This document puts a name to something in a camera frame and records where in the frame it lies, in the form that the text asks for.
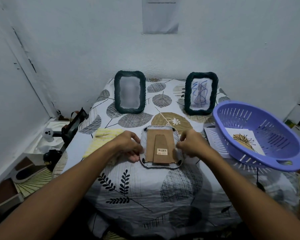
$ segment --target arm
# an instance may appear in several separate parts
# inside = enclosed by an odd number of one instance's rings
[[[194,130],[184,131],[177,147],[199,157],[212,171],[242,220],[256,239],[300,239],[300,221],[236,172]]]
[[[0,239],[50,239],[83,198],[110,158],[143,148],[135,133],[125,131],[26,199],[0,224]]]

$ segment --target yellow towel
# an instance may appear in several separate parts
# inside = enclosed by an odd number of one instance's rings
[[[88,149],[83,155],[83,158],[88,157],[96,149],[102,147],[108,141],[111,141],[117,135],[120,135],[123,132],[122,129],[101,129],[99,128],[94,134],[93,140],[89,145]]]

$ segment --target bed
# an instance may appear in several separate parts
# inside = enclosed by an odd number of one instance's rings
[[[184,112],[185,81],[146,80],[146,106],[140,114],[120,114],[114,107],[114,80],[111,79],[93,105],[88,120],[80,126],[54,169],[54,177],[80,162],[98,128],[130,130],[139,137],[148,125],[171,125],[179,132],[190,128],[201,132],[213,127],[209,116]],[[228,100],[218,88],[216,104]],[[295,212],[299,204],[299,183],[295,173],[273,169],[248,170],[235,159],[226,159],[253,184],[285,208]],[[133,237],[160,235],[165,239],[220,230],[241,222],[227,195],[198,158],[186,158],[174,170],[147,169],[140,162],[120,158],[108,165],[85,195],[100,214],[89,220],[93,234],[101,237],[108,220]]]

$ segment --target barcode sticker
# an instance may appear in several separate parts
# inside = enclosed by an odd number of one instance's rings
[[[168,149],[157,149],[157,155],[168,155]]]

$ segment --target blue scribble drawing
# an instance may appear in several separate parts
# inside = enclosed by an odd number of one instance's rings
[[[197,108],[202,108],[205,105],[207,105],[207,94],[208,94],[208,89],[207,89],[207,81],[205,80],[203,82],[198,82],[196,81],[193,86],[192,86],[192,102],[193,106]]]

